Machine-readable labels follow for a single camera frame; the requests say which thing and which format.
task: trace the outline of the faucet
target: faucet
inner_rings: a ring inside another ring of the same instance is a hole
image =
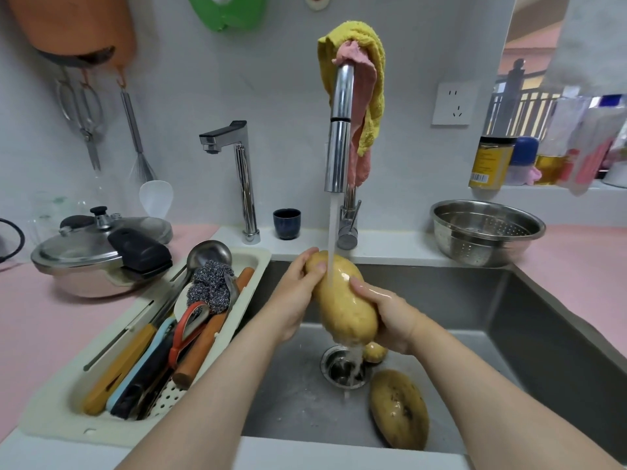
[[[261,241],[257,218],[255,216],[255,199],[248,159],[248,127],[246,120],[233,120],[231,125],[200,135],[203,149],[212,155],[220,153],[223,147],[234,145],[235,164],[239,176],[241,205],[244,213],[244,243],[258,244]]]
[[[345,62],[337,68],[329,143],[327,147],[327,169],[324,190],[330,193],[344,193],[344,204],[340,208],[340,224],[337,246],[345,251],[357,247],[357,213],[361,200],[355,206],[355,186],[348,187],[348,162],[350,148],[350,113],[352,110],[353,81],[355,67]]]

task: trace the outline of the hand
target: hand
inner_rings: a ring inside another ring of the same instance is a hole
[[[263,307],[266,313],[279,320],[279,326],[282,328],[281,341],[292,338],[298,330],[303,321],[305,308],[312,299],[312,291],[327,271],[327,264],[321,262],[305,275],[305,262],[315,252],[318,252],[318,248],[311,247],[290,264]]]
[[[404,355],[413,354],[412,341],[421,326],[419,323],[426,317],[394,292],[367,284],[356,277],[350,278],[350,286],[357,295],[377,307],[383,326],[379,327],[376,342]]]

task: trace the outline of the black cable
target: black cable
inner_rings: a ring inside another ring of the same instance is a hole
[[[13,229],[15,229],[17,231],[18,235],[20,236],[20,244],[19,244],[18,248],[15,249],[8,256],[0,257],[0,264],[2,264],[5,260],[11,259],[15,254],[17,254],[18,252],[20,252],[22,250],[22,248],[24,247],[24,244],[26,242],[26,237],[24,236],[24,232],[22,232],[22,230],[20,228],[18,228],[18,226],[16,224],[13,224],[11,221],[8,221],[7,219],[2,219],[0,217],[0,222],[4,222],[5,224],[8,224],[9,226],[11,226]]]

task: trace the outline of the small potato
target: small potato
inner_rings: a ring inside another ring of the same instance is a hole
[[[425,450],[429,436],[427,406],[418,388],[403,373],[386,369],[374,375],[370,411],[390,446]]]
[[[305,264],[309,272],[319,262],[326,262],[327,251],[316,252]],[[333,280],[329,283],[329,273]],[[372,304],[355,295],[349,279],[362,279],[359,269],[350,260],[337,254],[333,258],[333,271],[327,271],[313,290],[313,298],[320,306],[322,326],[331,333],[336,343],[348,347],[362,347],[377,335],[379,318]]]
[[[378,365],[388,355],[388,349],[378,345],[374,341],[371,341],[364,346],[364,361]]]

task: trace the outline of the electrical outlet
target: electrical outlet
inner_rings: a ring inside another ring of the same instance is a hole
[[[438,85],[433,125],[470,125],[479,94],[477,81],[448,82]]]

